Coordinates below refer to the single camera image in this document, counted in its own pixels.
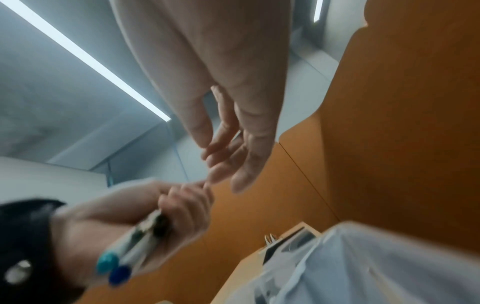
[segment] linear light fixture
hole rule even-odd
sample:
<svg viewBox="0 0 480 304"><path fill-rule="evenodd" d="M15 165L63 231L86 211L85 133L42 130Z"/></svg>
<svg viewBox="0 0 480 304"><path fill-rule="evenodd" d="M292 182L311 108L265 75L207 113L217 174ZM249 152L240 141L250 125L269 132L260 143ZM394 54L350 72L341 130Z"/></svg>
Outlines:
<svg viewBox="0 0 480 304"><path fill-rule="evenodd" d="M107 78L111 83L119 87L122 91L132 96L133 99L141 103L144 107L154 112L160 118L165 121L169 121L170 117L154 106L150 101L145 97L140 95L139 92L135 91L131 86L126 84L122 79L117 75L112 73L104 65L98 62L95 58L90 56L87 52L82 50L78 45L76 45L72 40L68 39L64 34L59 30L54 28L51 24L45 21L42 17L37 15L34 11L28 8L20 0L0 0L0 3L3 3L6 7L17 13L20 17L25 19L28 23L39 29L42 33L50 37L53 41L61 45L67 51L72 53L75 57L82 60L86 65L97 71L100 75Z"/></svg>
<svg viewBox="0 0 480 304"><path fill-rule="evenodd" d="M313 14L313 22L320 20L320 12L322 12L322 4L324 0L316 0L315 13Z"/></svg>

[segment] marker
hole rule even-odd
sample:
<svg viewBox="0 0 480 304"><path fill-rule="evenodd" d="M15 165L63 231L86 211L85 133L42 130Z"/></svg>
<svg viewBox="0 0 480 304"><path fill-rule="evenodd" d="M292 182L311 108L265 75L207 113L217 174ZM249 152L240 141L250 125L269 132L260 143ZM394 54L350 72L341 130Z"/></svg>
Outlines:
<svg viewBox="0 0 480 304"><path fill-rule="evenodd" d="M120 259L144 237L145 231L151 229L160 214L160 210L155 210L145 220L108 247L100 258L98 258L96 263L97 273L106 274L117 268Z"/></svg>
<svg viewBox="0 0 480 304"><path fill-rule="evenodd" d="M112 270L108 277L111 286L126 283L132 274L138 270L145 259L155 250L158 243L170 231L170 221L164 215L159 215L151 231L120 260L119 266Z"/></svg>

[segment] hand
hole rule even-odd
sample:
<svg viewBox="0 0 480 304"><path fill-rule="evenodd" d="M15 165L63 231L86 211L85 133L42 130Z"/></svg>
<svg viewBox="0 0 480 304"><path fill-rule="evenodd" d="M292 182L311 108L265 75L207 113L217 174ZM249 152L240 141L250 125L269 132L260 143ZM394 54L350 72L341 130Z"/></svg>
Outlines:
<svg viewBox="0 0 480 304"><path fill-rule="evenodd" d="M156 269L206 231L213 201L204 182L180 185L144 180L121 184L83 204L59 208L50 220L57 265L73 286L105 282L106 277L95 273L102 252L161 208L171 221L172 231L141 271Z"/></svg>
<svg viewBox="0 0 480 304"><path fill-rule="evenodd" d="M290 0L110 0L154 86L233 192L258 177L275 142L287 76ZM212 88L221 125L213 139L202 98ZM243 134L230 143L239 128Z"/></svg>

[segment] silver button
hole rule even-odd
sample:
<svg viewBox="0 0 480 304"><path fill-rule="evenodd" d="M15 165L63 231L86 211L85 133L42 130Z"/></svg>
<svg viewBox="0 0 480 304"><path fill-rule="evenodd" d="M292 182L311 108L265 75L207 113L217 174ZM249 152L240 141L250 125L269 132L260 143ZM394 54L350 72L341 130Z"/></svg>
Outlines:
<svg viewBox="0 0 480 304"><path fill-rule="evenodd" d="M22 284L32 274L32 264L26 259L10 267L5 272L5 281L12 285Z"/></svg>

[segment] hand holding markers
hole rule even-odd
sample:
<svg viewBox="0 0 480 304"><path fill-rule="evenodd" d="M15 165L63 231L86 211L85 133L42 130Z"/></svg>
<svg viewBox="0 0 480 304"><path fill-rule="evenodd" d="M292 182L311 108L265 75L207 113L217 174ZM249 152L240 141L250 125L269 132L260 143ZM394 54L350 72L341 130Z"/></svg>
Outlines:
<svg viewBox="0 0 480 304"><path fill-rule="evenodd" d="M209 226L213 202L213 193L204 182L140 181L116 186L87 203L58 209L50 224L58 267L76 286L105 282L116 268L117 274L123 272L110 278L110 283L123 283L132 271L156 269L201 236ZM97 269L99 257L119 248L117 264L113 261L113 266ZM108 275L99 275L98 270Z"/></svg>

